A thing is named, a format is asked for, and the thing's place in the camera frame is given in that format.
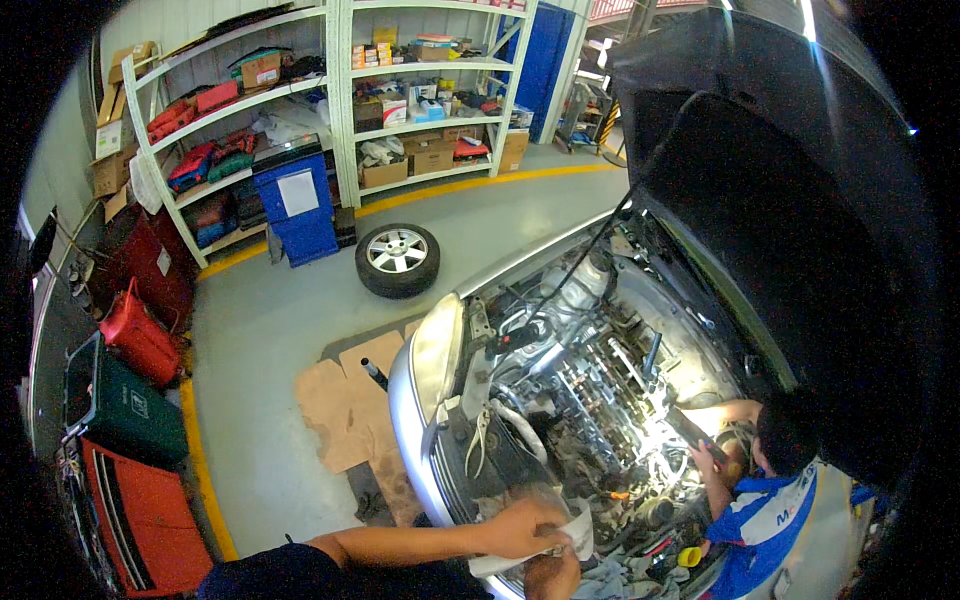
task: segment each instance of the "hand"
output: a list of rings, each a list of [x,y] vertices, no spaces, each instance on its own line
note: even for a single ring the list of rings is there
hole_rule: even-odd
[[[527,600],[569,600],[580,586],[580,561],[568,545],[559,557],[536,556],[523,572]]]
[[[476,526],[473,535],[477,552],[521,559],[547,548],[570,546],[573,543],[570,536],[556,529],[568,521],[566,513],[558,506],[534,497],[522,498]]]
[[[698,447],[687,446],[687,449],[690,450],[690,455],[693,456],[693,462],[697,465],[701,475],[714,473],[713,455],[707,450],[707,445],[703,440],[700,441]]]

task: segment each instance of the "tire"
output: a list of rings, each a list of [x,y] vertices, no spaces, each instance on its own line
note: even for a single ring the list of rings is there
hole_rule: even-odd
[[[424,228],[390,223],[360,240],[353,261],[360,282],[371,292],[395,300],[411,298],[437,280],[440,245]]]

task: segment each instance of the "silver car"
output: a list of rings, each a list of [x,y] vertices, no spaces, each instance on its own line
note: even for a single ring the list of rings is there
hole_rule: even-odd
[[[786,408],[807,419],[833,467],[793,550],[750,596],[835,597],[871,512],[852,509],[844,473],[892,489],[916,444],[916,412],[877,402],[915,375],[897,368],[905,348],[926,356],[926,341],[904,324],[932,314],[909,128],[889,97],[834,56],[811,61],[807,50],[796,69],[762,73],[751,87],[749,69],[735,68],[751,45],[779,44],[783,56],[810,46],[755,19],[701,13],[683,35],[735,31],[733,52],[711,65],[744,79],[662,93],[684,89],[678,73],[698,72],[657,54],[680,43],[669,32],[644,40],[648,52],[611,52],[631,191],[617,210],[530,245],[438,302],[391,369],[396,437],[435,524],[484,518],[508,490],[540,482],[588,501],[595,558],[648,557],[646,575],[662,581],[710,523],[668,412],[803,398]],[[696,63],[696,54],[676,56]],[[766,98],[734,93],[761,84]],[[811,107],[825,96],[833,104],[821,114]],[[882,209],[890,194],[913,211],[909,223]],[[808,393],[784,396],[797,390]],[[742,434],[706,433],[718,443]],[[890,451],[871,445],[881,439]],[[711,552],[681,596],[709,589],[723,561]],[[511,571],[487,583],[499,597],[523,595]]]

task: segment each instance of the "car hood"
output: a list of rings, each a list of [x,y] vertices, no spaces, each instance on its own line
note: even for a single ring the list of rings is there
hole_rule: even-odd
[[[940,346],[940,253],[895,106],[738,12],[691,13],[609,55],[635,202],[756,312],[809,391],[825,458],[892,488]]]

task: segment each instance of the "garage floor mat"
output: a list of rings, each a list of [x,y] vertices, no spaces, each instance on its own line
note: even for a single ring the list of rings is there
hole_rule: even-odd
[[[422,508],[396,445],[387,394],[363,370],[360,359],[366,356],[389,372],[403,340],[419,323],[420,316],[411,317],[333,342],[295,384],[303,421],[320,436],[321,463],[333,473],[370,463],[401,527],[410,526]]]

